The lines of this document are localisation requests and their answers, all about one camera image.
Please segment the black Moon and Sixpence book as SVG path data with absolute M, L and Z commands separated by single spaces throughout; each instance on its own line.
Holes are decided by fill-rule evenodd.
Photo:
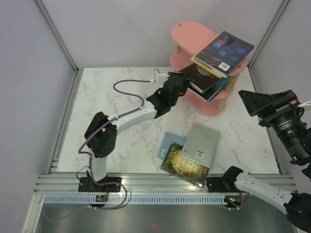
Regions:
M 205 93 L 207 90 L 212 88 L 217 82 L 221 82 L 224 79 L 215 76 L 209 71 L 201 68 L 196 64 L 191 64 L 182 70 L 179 73 L 190 73 L 190 87 L 200 94 Z

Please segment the yellow cover book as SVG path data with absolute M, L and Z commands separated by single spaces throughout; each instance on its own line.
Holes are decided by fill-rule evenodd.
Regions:
M 213 39 L 196 52 L 190 60 L 215 76 L 226 78 L 228 76 L 227 70 L 230 66 L 221 60 L 222 56 L 219 54 L 219 49 L 224 45 L 223 39 L 223 43 L 218 42 L 221 35 L 221 33 L 216 34 Z

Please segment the teal ocean cover book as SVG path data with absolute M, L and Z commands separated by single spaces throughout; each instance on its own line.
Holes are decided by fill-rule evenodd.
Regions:
M 198 96 L 200 99 L 202 99 L 206 103 L 211 103 L 225 88 L 227 84 L 215 84 L 213 87 L 211 87 L 209 90 L 207 90 L 205 93 L 201 94 L 196 90 L 192 90 L 192 92 Z

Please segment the blue Wuthering Heights book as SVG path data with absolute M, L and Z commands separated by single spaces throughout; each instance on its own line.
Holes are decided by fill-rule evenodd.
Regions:
M 188 88 L 188 91 L 190 91 L 192 94 L 194 94 L 195 96 L 197 96 L 198 98 L 200 98 L 201 100 L 203 100 L 206 103 L 211 103 L 212 100 L 214 100 L 221 91 L 223 91 L 228 82 L 229 82 L 230 78 L 223 78 L 220 79 L 219 81 L 217 81 L 215 84 L 213 84 L 206 92 L 204 92 L 203 94 L 199 93 L 197 90 L 195 90 L 194 87 L 190 86 Z

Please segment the dark blue Robinson Crusoe book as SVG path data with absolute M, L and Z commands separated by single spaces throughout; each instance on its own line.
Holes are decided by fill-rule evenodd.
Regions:
M 226 31 L 223 31 L 221 34 L 218 42 L 223 43 L 223 39 L 224 45 L 219 49 L 219 54 L 222 56 L 221 60 L 230 66 L 227 70 L 229 76 L 229 74 L 244 58 L 248 56 L 255 46 Z

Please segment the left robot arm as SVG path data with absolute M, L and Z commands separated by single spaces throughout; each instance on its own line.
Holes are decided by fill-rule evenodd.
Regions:
M 158 90 L 144 99 L 137 95 L 141 104 L 127 111 L 113 115 L 98 112 L 89 124 L 79 148 L 79 154 L 89 156 L 88 171 L 79 180 L 81 193 L 119 192 L 122 188 L 120 177 L 108 177 L 106 163 L 108 155 L 115 149 L 117 136 L 123 131 L 153 120 L 168 113 L 177 104 L 179 97 L 185 95 L 190 85 L 190 73 L 155 73 L 149 83 L 161 84 Z

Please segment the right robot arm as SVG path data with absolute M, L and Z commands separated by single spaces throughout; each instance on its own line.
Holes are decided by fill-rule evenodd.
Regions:
M 276 94 L 239 91 L 250 116 L 258 116 L 259 125 L 273 128 L 289 154 L 293 165 L 311 176 L 311 130 L 301 118 L 311 103 L 300 103 L 292 90 Z M 311 231 L 311 196 L 307 193 L 285 191 L 255 179 L 242 169 L 231 166 L 221 177 L 206 179 L 210 193 L 246 192 L 276 207 L 297 228 Z

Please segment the pink three-tier shelf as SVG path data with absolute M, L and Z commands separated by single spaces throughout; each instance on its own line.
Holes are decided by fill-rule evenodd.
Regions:
M 216 37 L 217 33 L 205 25 L 194 21 L 183 21 L 173 26 L 171 36 L 175 41 L 175 51 L 170 56 L 170 63 L 175 71 L 192 64 L 190 58 L 200 49 L 206 46 Z M 230 80 L 225 89 L 221 91 L 211 103 L 206 103 L 190 89 L 187 90 L 184 98 L 191 103 L 198 112 L 206 116 L 217 116 L 225 108 L 226 101 L 232 94 L 235 83 L 242 71 L 246 68 L 248 59 L 244 58 L 237 67 L 230 73 Z

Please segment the light blue thin book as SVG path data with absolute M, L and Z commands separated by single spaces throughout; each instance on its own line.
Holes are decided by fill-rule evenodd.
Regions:
M 157 159 L 164 160 L 168 152 L 168 149 L 170 148 L 172 143 L 177 143 L 181 146 L 184 146 L 186 140 L 187 140 L 186 137 L 166 132 L 162 140 L 159 152 L 157 154 Z

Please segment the grey cover book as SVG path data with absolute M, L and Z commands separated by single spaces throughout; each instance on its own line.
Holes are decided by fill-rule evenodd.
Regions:
M 220 136 L 221 133 L 217 130 L 193 123 L 181 150 L 181 156 L 211 168 Z

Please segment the green forest cover book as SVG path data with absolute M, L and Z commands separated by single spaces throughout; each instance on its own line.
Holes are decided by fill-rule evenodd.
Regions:
M 197 187 L 203 187 L 209 168 L 181 156 L 181 151 L 181 145 L 171 143 L 160 169 Z

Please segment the right aluminium corner post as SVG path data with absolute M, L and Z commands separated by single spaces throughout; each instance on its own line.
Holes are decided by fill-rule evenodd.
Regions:
M 265 30 L 263 37 L 261 38 L 257 48 L 255 49 L 255 52 L 252 56 L 252 58 L 250 59 L 249 63 L 248 63 L 248 69 L 250 70 L 256 60 L 258 59 L 259 55 L 261 54 L 264 46 L 267 44 L 269 38 L 271 37 L 274 29 L 276 28 L 276 26 L 278 25 L 279 21 L 281 20 L 282 16 L 284 15 L 285 11 L 287 10 L 288 6 L 290 5 L 292 1 L 291 0 L 282 0 L 278 9 L 276 10 L 272 20 L 270 21 L 267 29 Z

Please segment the aluminium corner post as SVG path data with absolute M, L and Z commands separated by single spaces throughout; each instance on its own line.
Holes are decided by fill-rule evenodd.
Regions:
M 265 30 L 263 37 L 261 38 L 257 48 L 255 49 L 255 52 L 252 56 L 252 58 L 250 59 L 249 63 L 248 63 L 248 69 L 250 70 L 256 60 L 258 59 L 259 55 L 261 54 L 264 46 L 267 44 L 269 38 L 271 37 L 274 29 L 276 28 L 276 26 L 278 25 L 279 21 L 281 20 L 282 16 L 284 15 L 285 11 L 287 10 L 288 6 L 290 5 L 292 1 L 291 0 L 282 0 L 278 9 L 276 10 L 272 20 L 270 21 L 267 29 Z
M 79 68 L 76 65 L 73 57 L 71 56 L 67 45 L 65 44 L 59 30 L 57 29 L 50 13 L 48 12 L 44 2 L 42 0 L 33 0 L 34 4 L 36 5 L 36 7 L 38 8 L 40 14 L 42 15 L 42 17 L 44 18 L 49 30 L 51 31 L 53 37 L 55 38 L 58 46 L 60 47 L 63 55 L 65 56 L 66 60 L 68 61 L 70 67 L 72 68 L 73 72 L 75 74 L 78 73 Z

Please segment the aluminium rail frame front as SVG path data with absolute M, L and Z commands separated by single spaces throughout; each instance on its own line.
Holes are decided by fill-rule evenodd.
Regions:
M 199 188 L 177 177 L 164 173 L 110 173 L 120 177 L 121 183 L 132 194 L 202 194 L 207 185 Z M 254 177 L 279 189 L 297 191 L 295 181 L 290 175 L 255 174 Z M 36 194 L 77 194 L 80 182 L 75 174 L 59 173 L 40 175 L 34 193 Z

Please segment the left aluminium corner post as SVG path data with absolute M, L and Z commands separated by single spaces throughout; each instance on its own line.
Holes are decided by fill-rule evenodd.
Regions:
M 50 13 L 48 12 L 44 2 L 42 0 L 33 0 L 34 4 L 36 5 L 36 7 L 38 8 L 40 14 L 42 15 L 42 17 L 44 18 L 49 30 L 51 31 L 53 37 L 55 38 L 58 46 L 60 47 L 63 55 L 65 56 L 66 60 L 68 61 L 70 67 L 72 68 L 73 72 L 75 74 L 78 73 L 79 68 L 76 65 L 73 57 L 71 56 L 67 45 L 65 44 L 59 30 L 57 29 Z

